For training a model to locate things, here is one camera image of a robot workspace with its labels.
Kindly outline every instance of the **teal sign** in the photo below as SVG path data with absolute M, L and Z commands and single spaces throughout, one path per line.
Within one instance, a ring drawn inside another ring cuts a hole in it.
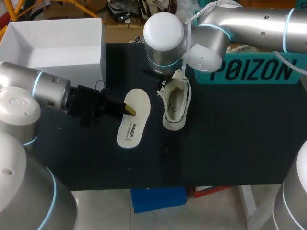
M 307 0 L 296 0 L 296 8 L 307 9 Z
M 282 53 L 282 56 L 296 67 L 307 67 L 306 55 Z M 300 76 L 273 53 L 226 54 L 215 73 L 195 71 L 199 84 L 297 84 Z

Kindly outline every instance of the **yellow object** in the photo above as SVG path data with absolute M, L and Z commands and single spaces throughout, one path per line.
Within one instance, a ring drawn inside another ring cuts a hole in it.
M 70 2 L 73 5 L 75 5 L 76 7 L 78 7 L 80 10 L 84 11 L 85 13 L 89 14 L 90 16 L 92 16 L 93 18 L 99 18 L 99 16 L 93 12 L 91 12 L 90 10 L 88 10 L 87 8 L 85 8 L 84 6 L 82 6 L 81 4 L 77 3 L 75 0 L 51 0 L 51 1 L 61 1 L 61 2 Z M 31 7 L 29 7 L 28 9 L 26 9 L 24 12 L 19 13 L 22 5 L 24 4 L 24 0 L 19 0 L 16 6 L 16 9 L 14 9 L 11 0 L 4 0 L 4 4 L 8 10 L 8 13 L 11 17 L 11 20 L 13 22 L 16 22 L 17 19 L 24 15 L 25 13 L 27 13 L 28 11 L 30 11 L 31 9 L 33 9 L 35 6 L 39 5 L 42 2 L 42 0 L 38 0 L 34 5 L 32 5 Z M 2 30 L 0 30 L 0 41 L 6 31 L 7 26 L 5 26 Z
M 129 105 L 125 104 L 125 114 L 136 116 L 136 111 L 132 109 Z

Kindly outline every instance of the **blue led ring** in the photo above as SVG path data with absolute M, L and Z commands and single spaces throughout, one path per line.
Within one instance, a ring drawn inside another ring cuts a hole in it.
M 288 32 L 288 26 L 289 26 L 289 22 L 290 22 L 290 17 L 291 17 L 291 14 L 293 13 L 294 11 L 294 8 L 290 10 L 288 16 L 287 16 L 287 19 L 286 19 L 286 24 L 284 26 L 284 32 L 283 32 L 283 51 L 285 53 L 287 53 L 287 48 L 286 48 L 286 37 L 287 37 L 287 32 Z
M 154 65 L 159 66 L 159 67 L 170 67 L 170 66 L 172 66 L 172 65 L 176 64 L 178 61 L 179 61 L 179 60 L 175 61 L 174 63 L 172 63 L 172 64 L 170 64 L 170 65 L 161 66 L 161 65 L 155 64 L 153 61 L 151 61 L 151 60 L 150 60 L 150 62 L 152 62 Z
M 48 167 L 46 167 L 46 168 L 49 170 L 49 172 L 50 172 L 50 174 L 51 174 L 51 177 L 52 177 L 52 180 L 53 180 L 53 187 L 54 187 L 54 188 L 53 188 L 53 198 L 52 198 L 52 202 L 51 202 L 51 205 L 50 205 L 50 209 L 49 209 L 47 215 L 45 216 L 45 219 L 43 220 L 43 222 L 42 222 L 42 223 L 40 224 L 40 226 L 37 228 L 37 230 L 42 230 L 43 227 L 45 226 L 45 224 L 47 223 L 47 221 L 48 221 L 48 219 L 50 218 L 51 213 L 52 213 L 52 211 L 53 211 L 54 204 L 55 204 L 55 202 L 56 202 L 56 197 L 57 197 L 57 184 L 56 184 L 56 179 L 55 179 L 54 175 L 52 174 L 51 170 L 50 170 Z
M 24 146 L 32 144 L 34 141 L 36 141 L 36 139 L 37 139 L 37 136 L 33 140 L 25 143 Z
M 222 31 L 224 34 L 226 34 L 226 35 L 228 36 L 228 38 L 229 38 L 229 41 L 231 41 L 231 36 L 230 36 L 230 34 L 229 34 L 226 30 L 224 30 L 223 28 L 221 28 L 221 27 L 219 27 L 219 26 L 217 26 L 217 25 L 212 25 L 212 24 L 201 24 L 201 25 L 199 25 L 199 26 L 209 26 L 209 27 L 218 29 L 218 30 Z
M 32 89 L 32 97 L 34 97 L 35 89 L 36 89 L 36 87 L 37 87 L 38 80 L 39 80 L 40 76 L 42 75 L 42 73 L 43 73 L 43 71 L 40 71 L 40 72 L 38 72 L 38 74 L 37 74 L 37 77 L 36 77 L 36 80 L 35 80 L 35 82 L 34 82 L 34 86 L 33 86 L 33 89 Z

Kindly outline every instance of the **shoe sole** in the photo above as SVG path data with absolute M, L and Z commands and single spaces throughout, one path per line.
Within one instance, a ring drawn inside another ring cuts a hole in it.
M 192 88 L 191 88 L 191 85 L 190 85 L 189 82 L 188 82 L 188 84 L 189 84 L 189 95 L 188 95 L 188 101 L 187 101 L 187 108 L 184 112 L 182 120 L 179 121 L 176 124 L 172 124 L 172 123 L 168 122 L 167 119 L 165 118 L 165 113 L 163 114 L 162 124 L 168 130 L 178 131 L 178 130 L 181 130 L 184 127 L 184 125 L 186 124 L 187 113 L 188 113 L 190 101 L 191 101 L 191 98 L 192 98 Z

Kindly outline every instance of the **red object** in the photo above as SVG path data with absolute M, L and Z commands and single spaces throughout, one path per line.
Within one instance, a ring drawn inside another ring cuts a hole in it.
M 10 17 L 8 12 L 6 12 L 4 15 L 2 15 L 0 17 L 0 29 L 5 27 L 6 25 L 8 25 L 9 22 L 10 22 L 10 19 L 11 19 L 11 17 Z
M 195 198 L 199 198 L 201 196 L 209 195 L 212 193 L 216 193 L 218 191 L 224 190 L 230 188 L 230 186 L 221 186 L 221 187 L 213 187 L 213 188 L 208 188 L 204 189 L 198 192 L 195 192 L 194 188 L 191 189 L 192 194 L 194 195 Z

